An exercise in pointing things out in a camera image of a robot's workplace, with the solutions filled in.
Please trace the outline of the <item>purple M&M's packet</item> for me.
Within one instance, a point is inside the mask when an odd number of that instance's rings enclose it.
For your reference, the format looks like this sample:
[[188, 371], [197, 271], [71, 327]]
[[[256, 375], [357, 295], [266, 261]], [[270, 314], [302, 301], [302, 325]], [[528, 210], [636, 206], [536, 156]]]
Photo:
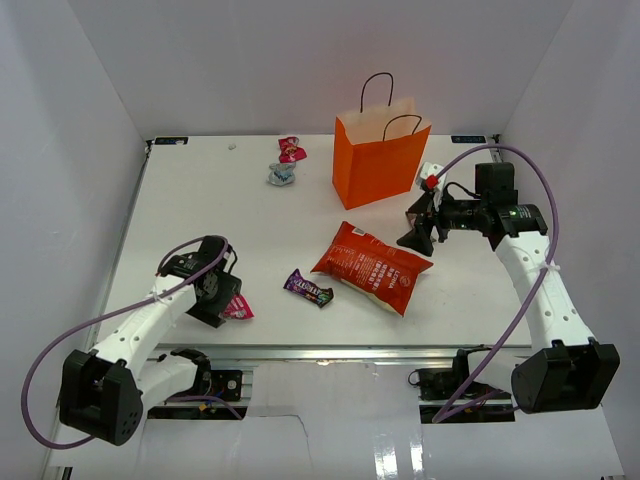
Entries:
[[305, 279], [298, 269], [295, 269], [285, 281], [283, 289], [294, 293], [318, 308], [323, 308], [334, 299], [332, 288], [321, 288], [314, 282]]

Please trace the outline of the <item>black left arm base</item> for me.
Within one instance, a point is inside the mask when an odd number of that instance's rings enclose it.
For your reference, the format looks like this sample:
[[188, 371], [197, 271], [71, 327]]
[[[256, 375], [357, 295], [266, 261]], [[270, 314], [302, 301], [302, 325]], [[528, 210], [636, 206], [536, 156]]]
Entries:
[[189, 389], [173, 394], [163, 403], [167, 404], [194, 396], [216, 397], [226, 402], [239, 401], [242, 383], [243, 372], [241, 370], [198, 370], [194, 384]]

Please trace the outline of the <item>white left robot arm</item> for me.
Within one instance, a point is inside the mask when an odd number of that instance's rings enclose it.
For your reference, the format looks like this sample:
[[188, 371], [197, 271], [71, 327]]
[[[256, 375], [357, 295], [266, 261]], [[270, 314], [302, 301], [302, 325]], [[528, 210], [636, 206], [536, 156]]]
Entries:
[[65, 359], [59, 395], [63, 425], [120, 446], [158, 403], [211, 392], [211, 363], [204, 353], [179, 347], [150, 358], [183, 316], [221, 326], [225, 309], [241, 290], [228, 241], [209, 235], [195, 242], [196, 251], [176, 248], [162, 259], [149, 293], [109, 336]]

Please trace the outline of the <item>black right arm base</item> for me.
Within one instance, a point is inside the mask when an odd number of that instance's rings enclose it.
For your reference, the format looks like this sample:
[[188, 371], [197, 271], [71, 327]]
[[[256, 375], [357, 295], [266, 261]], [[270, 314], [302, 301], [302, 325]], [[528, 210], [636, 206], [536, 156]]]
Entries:
[[[453, 358], [452, 366], [448, 368], [420, 368], [411, 371], [407, 377], [410, 386], [420, 390], [419, 398], [428, 400], [447, 400], [455, 393], [457, 388], [469, 376], [472, 371], [468, 365], [468, 356], [471, 353], [488, 352], [487, 346], [478, 346], [471, 349], [459, 349]], [[497, 392], [498, 389], [488, 384], [475, 380], [466, 388], [461, 398], [474, 400], [482, 395]], [[509, 393], [502, 392], [495, 397], [500, 400], [511, 400]]]

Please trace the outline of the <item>pink candy packet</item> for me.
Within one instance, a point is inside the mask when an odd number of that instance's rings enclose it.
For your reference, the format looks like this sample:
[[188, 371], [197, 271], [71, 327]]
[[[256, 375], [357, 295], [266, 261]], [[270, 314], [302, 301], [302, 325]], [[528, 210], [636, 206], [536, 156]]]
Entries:
[[224, 320], [250, 320], [254, 313], [247, 300], [241, 295], [234, 295], [222, 313]]

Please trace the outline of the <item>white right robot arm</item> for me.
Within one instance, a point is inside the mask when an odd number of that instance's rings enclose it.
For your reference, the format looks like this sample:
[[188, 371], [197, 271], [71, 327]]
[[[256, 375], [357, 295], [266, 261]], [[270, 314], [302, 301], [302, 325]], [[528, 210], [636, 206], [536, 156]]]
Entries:
[[452, 230], [477, 231], [489, 240], [524, 309], [531, 353], [516, 357], [481, 346], [460, 350], [451, 384], [472, 399], [487, 386], [508, 393], [526, 414], [590, 410], [599, 406], [620, 365], [612, 344], [599, 342], [584, 323], [547, 259], [552, 240], [539, 208], [522, 204], [510, 163], [475, 167], [475, 189], [457, 200], [443, 168], [424, 164], [417, 184], [422, 196], [408, 209], [411, 230], [398, 245], [430, 256]]

